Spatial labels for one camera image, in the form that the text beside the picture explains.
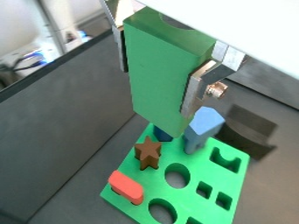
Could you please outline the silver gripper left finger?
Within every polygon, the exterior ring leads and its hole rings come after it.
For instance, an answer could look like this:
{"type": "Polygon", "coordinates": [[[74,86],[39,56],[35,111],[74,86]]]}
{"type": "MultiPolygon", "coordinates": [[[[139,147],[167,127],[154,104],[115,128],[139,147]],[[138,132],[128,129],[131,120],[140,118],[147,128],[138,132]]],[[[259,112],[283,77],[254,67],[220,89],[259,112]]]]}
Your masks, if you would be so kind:
{"type": "Polygon", "coordinates": [[[124,35],[124,20],[146,6],[136,0],[99,0],[111,24],[119,55],[119,65],[124,73],[128,72],[127,47],[124,35]]]}

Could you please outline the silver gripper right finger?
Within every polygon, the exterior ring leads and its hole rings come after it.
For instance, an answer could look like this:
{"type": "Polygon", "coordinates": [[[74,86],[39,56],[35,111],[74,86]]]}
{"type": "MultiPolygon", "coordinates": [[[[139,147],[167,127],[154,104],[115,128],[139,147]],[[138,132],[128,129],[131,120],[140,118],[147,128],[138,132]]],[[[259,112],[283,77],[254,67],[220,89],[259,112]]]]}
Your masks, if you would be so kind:
{"type": "Polygon", "coordinates": [[[207,97],[219,99],[226,94],[228,87],[220,81],[242,68],[246,59],[242,51],[216,41],[211,59],[191,72],[188,78],[180,107],[186,118],[192,117],[207,97]]]}

